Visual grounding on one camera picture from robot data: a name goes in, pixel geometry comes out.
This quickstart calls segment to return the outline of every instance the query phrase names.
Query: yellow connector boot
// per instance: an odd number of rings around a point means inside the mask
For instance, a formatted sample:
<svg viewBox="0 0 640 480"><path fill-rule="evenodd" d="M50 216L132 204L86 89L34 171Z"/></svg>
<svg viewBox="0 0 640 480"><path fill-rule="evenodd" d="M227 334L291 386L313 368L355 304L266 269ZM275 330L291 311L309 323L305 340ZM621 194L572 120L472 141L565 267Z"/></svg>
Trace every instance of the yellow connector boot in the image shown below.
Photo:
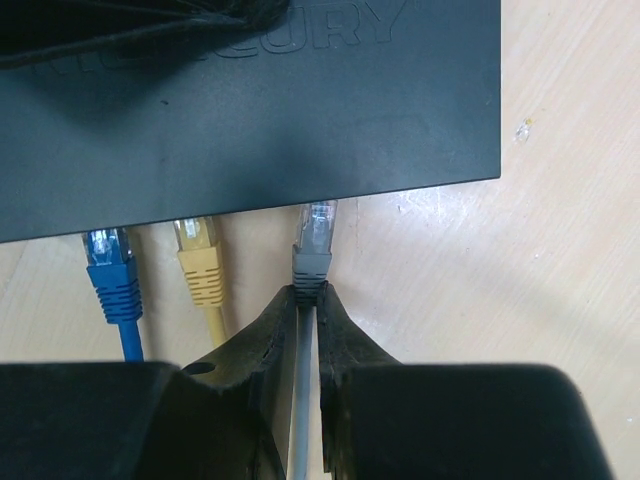
<svg viewBox="0 0 640 480"><path fill-rule="evenodd" d="M222 252L211 217L174 222L178 260L191 291L193 303L205 311L214 347L227 340L222 314L224 282Z"/></svg>

